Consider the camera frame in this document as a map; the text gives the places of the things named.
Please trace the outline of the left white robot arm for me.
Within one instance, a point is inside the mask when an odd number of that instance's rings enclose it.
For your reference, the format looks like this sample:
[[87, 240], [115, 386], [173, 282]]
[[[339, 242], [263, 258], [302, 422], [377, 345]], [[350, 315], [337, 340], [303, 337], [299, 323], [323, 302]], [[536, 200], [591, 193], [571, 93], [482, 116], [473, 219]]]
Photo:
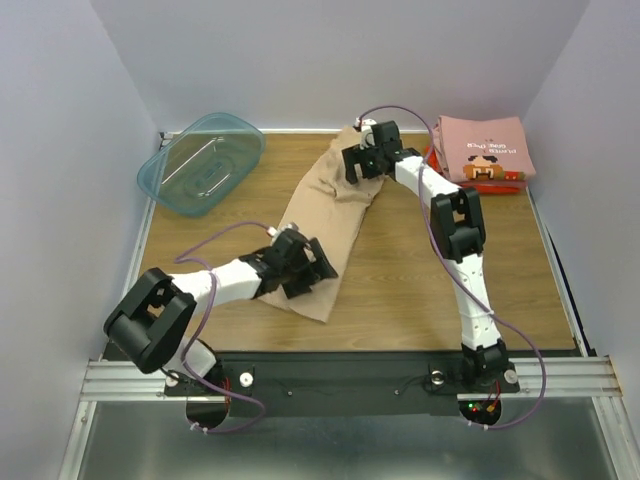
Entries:
[[270, 243], [230, 262], [211, 267], [188, 250], [178, 263], [193, 262], [195, 272], [144, 272], [109, 314], [103, 332], [143, 374], [165, 370], [188, 379], [199, 393], [215, 392], [223, 371], [214, 352], [186, 329], [193, 316], [204, 319], [216, 306], [254, 300], [281, 289], [288, 299], [314, 291], [338, 277], [319, 240], [305, 237], [293, 224], [258, 225]]

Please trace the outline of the beige t shirt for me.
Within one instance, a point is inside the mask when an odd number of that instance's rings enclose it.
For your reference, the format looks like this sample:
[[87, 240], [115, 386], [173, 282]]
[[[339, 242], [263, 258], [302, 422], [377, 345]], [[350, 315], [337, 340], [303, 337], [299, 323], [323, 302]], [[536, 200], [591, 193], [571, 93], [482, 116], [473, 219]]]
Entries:
[[329, 320], [364, 216], [384, 182], [382, 177], [354, 185], [346, 181], [342, 151], [359, 143], [359, 132], [343, 128], [300, 180], [280, 221], [282, 226], [296, 224], [309, 239], [317, 238], [339, 277], [292, 299], [278, 289], [263, 296], [264, 303], [323, 323]]

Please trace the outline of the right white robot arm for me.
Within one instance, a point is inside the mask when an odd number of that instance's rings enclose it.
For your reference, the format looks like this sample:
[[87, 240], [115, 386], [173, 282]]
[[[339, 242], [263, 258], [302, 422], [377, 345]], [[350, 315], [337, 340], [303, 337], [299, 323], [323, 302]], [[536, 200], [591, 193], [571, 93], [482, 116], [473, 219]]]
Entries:
[[387, 176], [415, 193], [434, 252], [450, 275], [461, 319], [459, 378], [482, 390], [510, 368], [484, 279], [486, 230], [478, 192], [447, 180], [412, 148], [403, 146], [393, 121], [358, 119], [359, 143], [342, 151], [346, 180]]

